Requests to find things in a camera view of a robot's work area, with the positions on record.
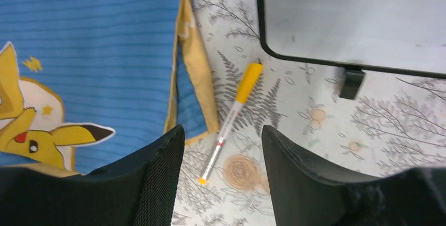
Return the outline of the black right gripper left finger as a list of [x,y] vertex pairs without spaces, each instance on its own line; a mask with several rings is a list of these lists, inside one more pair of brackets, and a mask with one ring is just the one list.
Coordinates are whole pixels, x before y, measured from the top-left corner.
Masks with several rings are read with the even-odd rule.
[[181,125],[87,175],[1,169],[1,225],[170,225],[185,148]]

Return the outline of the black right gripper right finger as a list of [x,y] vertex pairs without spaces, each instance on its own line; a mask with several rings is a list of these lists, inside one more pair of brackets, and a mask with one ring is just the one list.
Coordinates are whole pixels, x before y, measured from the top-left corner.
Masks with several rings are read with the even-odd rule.
[[277,225],[445,225],[445,169],[379,178],[337,165],[272,126],[261,134]]

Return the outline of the yellow marker cap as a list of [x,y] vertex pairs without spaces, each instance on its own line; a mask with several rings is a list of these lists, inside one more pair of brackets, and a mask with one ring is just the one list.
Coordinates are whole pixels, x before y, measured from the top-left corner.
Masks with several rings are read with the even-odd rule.
[[258,78],[262,73],[263,65],[259,63],[251,63],[247,67],[242,80],[237,88],[236,101],[245,104],[248,100]]

